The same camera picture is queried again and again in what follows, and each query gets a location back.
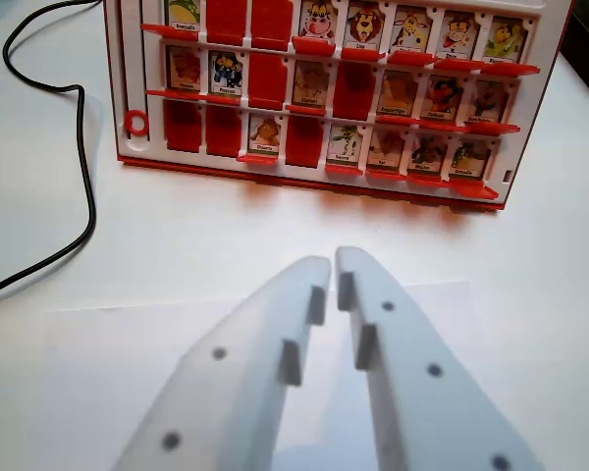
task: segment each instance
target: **white table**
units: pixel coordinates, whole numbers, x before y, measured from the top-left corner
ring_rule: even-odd
[[[0,47],[45,3],[0,1]],[[589,91],[563,58],[497,214],[119,164],[101,7],[37,34],[14,63],[85,86],[99,220],[68,264],[0,300],[0,469],[26,469],[39,313],[237,298],[301,256],[353,244],[402,283],[470,280],[492,374],[509,387],[478,381],[547,469],[589,471]],[[0,280],[84,227],[74,127],[75,96],[30,89],[0,59]]]

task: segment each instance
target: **character card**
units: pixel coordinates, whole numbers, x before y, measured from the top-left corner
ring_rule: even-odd
[[[191,47],[166,46],[168,86],[200,91],[200,58]]]
[[[377,112],[383,115],[409,116],[418,84],[408,72],[386,71]]]
[[[496,81],[475,82],[465,121],[467,123],[499,123],[509,95],[505,85]]]
[[[357,126],[333,125],[327,149],[327,163],[357,166],[362,136]]]
[[[185,31],[200,30],[200,0],[165,0],[166,25]]]
[[[327,39],[334,44],[337,14],[332,0],[304,0],[301,2],[298,35]]]
[[[418,134],[412,146],[408,172],[439,175],[448,150],[445,139],[441,135]]]
[[[282,127],[272,115],[249,115],[248,149],[254,154],[279,155]]]
[[[490,154],[486,141],[462,139],[454,153],[450,177],[481,180]]]
[[[431,27],[432,20],[425,14],[425,8],[398,5],[390,52],[425,52]]]
[[[495,17],[491,23],[482,62],[519,62],[525,39],[526,30],[520,19]]]
[[[479,30],[472,13],[446,12],[436,47],[436,57],[471,59]]]
[[[371,135],[366,168],[398,171],[402,152],[403,139],[399,131],[376,129]]]
[[[330,73],[326,65],[320,62],[296,61],[293,104],[325,108],[329,83]]]
[[[209,51],[209,92],[242,95],[242,62],[234,52]]]
[[[383,26],[384,14],[377,2],[349,2],[345,47],[379,50]]]
[[[458,111],[462,88],[456,77],[432,76],[423,100],[421,118],[431,120],[453,120]]]

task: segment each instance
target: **white surface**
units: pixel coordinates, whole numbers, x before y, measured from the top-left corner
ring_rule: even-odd
[[[0,47],[44,3],[0,0]],[[99,220],[69,264],[0,302],[0,471],[27,469],[11,450],[34,432],[21,427],[42,363],[33,313],[238,298],[341,244],[404,284],[471,280],[493,351],[480,384],[547,469],[589,471],[589,91],[563,58],[498,214],[123,167],[100,7],[36,35],[14,62],[85,85]],[[84,228],[74,119],[74,96],[31,90],[0,60],[0,280]]]
[[[487,350],[469,341],[481,338],[469,283],[407,290],[479,375]],[[0,441],[0,469],[111,470],[180,357],[236,304],[30,313],[43,323],[35,353],[44,361],[23,396],[28,415],[12,426],[34,433],[26,443]],[[329,304],[325,325],[312,329],[303,386],[288,390],[273,471],[375,471],[376,460],[366,377],[353,368],[348,314]]]
[[[301,385],[312,325],[325,320],[331,267],[298,260],[195,343],[114,471],[270,471],[287,390]],[[151,318],[164,321],[156,308]],[[170,433],[175,449],[162,446]]]
[[[339,247],[336,279],[355,367],[369,385],[380,471],[483,471],[499,469],[498,458],[509,469],[544,469],[377,260],[361,248]]]

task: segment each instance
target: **screw hole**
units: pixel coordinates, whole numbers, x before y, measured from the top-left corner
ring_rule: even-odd
[[[435,378],[441,378],[443,376],[443,368],[441,368],[436,363],[432,363],[428,366],[428,373],[430,376],[434,376]]]
[[[491,461],[493,467],[498,471],[509,471],[510,470],[510,463],[505,456],[501,454],[497,454],[493,457]]]
[[[161,441],[161,446],[166,451],[172,451],[181,443],[181,436],[177,432],[168,432],[164,435],[164,439]]]
[[[222,346],[217,346],[212,350],[212,356],[215,360],[222,360],[227,356],[227,350]]]

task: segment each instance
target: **cartoon cow card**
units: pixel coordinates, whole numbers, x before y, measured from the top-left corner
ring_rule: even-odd
[[[306,0],[301,2],[299,36],[327,39],[334,44],[337,11],[332,0]]]
[[[345,47],[379,50],[383,27],[384,14],[377,2],[349,2]]]
[[[432,27],[432,20],[425,12],[425,8],[397,7],[390,52],[425,52]]]

